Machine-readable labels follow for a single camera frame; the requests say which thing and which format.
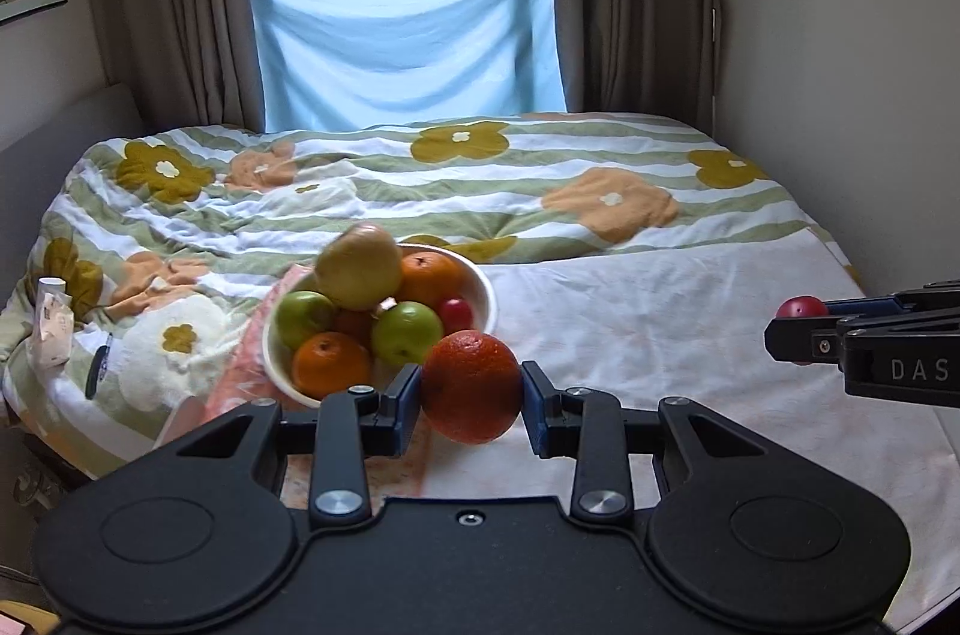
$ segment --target blue cloth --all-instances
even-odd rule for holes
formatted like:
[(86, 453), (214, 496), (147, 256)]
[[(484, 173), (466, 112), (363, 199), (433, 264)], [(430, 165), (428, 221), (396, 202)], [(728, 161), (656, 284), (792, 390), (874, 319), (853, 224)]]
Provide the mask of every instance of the blue cloth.
[(553, 0), (253, 0), (267, 130), (565, 110)]

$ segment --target bed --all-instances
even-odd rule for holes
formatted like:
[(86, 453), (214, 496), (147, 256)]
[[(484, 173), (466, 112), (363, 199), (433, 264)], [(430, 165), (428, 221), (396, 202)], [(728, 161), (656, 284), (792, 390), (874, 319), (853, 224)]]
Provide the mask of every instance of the bed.
[[(357, 219), (483, 264), (498, 335), (559, 386), (637, 408), (688, 394), (884, 496), (923, 560), (895, 627), (960, 587), (960, 561), (937, 547), (960, 546), (960, 468), (937, 414), (848, 398), (835, 368), (777, 365), (762, 350), (781, 299), (857, 295), (843, 252), (759, 167), (660, 116), (184, 128), (98, 143), (45, 213), (0, 315), (8, 404), (90, 477), (141, 456), (178, 400), (213, 389), (277, 281)], [(83, 325), (67, 365), (38, 375), (25, 338), (41, 275), (66, 280)], [(85, 400), (111, 333), (107, 376)], [(426, 442), (419, 469), (381, 495), (568, 490), (570, 465), (534, 464), (522, 429), (471, 450)], [(634, 468), (640, 504), (656, 499), (647, 467)]]

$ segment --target white sheet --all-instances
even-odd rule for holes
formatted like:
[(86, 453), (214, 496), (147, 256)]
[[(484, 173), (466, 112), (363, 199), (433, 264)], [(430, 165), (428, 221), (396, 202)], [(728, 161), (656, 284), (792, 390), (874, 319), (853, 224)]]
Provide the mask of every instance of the white sheet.
[[(484, 269), (498, 335), (560, 389), (605, 389), (632, 408), (686, 395), (889, 502), (913, 550), (892, 627), (909, 632), (960, 587), (960, 466), (933, 409), (847, 396), (835, 367), (784, 365), (763, 349), (785, 298), (859, 295), (814, 234)], [(649, 458), (632, 470), (637, 506), (654, 504)], [(534, 458), (518, 421), (479, 448), (440, 438), (424, 495), (566, 500), (572, 472), (567, 459)]]

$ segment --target cable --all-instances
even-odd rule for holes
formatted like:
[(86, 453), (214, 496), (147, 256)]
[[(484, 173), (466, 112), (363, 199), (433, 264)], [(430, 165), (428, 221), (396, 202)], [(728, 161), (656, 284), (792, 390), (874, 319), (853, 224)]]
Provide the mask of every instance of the cable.
[(30, 583), (34, 586), (40, 586), (40, 581), (33, 576), (21, 573), (21, 571), (7, 567), (7, 565), (0, 565), (0, 577), (9, 581), (16, 581), (17, 583)]

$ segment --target silver screw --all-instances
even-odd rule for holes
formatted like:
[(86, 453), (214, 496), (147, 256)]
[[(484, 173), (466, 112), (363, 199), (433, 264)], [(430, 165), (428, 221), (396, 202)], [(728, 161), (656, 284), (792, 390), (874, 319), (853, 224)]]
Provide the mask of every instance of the silver screw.
[(363, 504), (363, 498), (349, 489), (331, 489), (314, 501), (317, 510), (330, 516), (345, 516)]
[(595, 513), (597, 516), (608, 516), (612, 513), (619, 513), (627, 506), (627, 498), (619, 492), (609, 489), (598, 489), (594, 492), (587, 492), (580, 498), (580, 507), (589, 513)]
[(457, 517), (457, 522), (461, 526), (479, 526), (483, 523), (483, 514), (476, 512), (461, 513)]

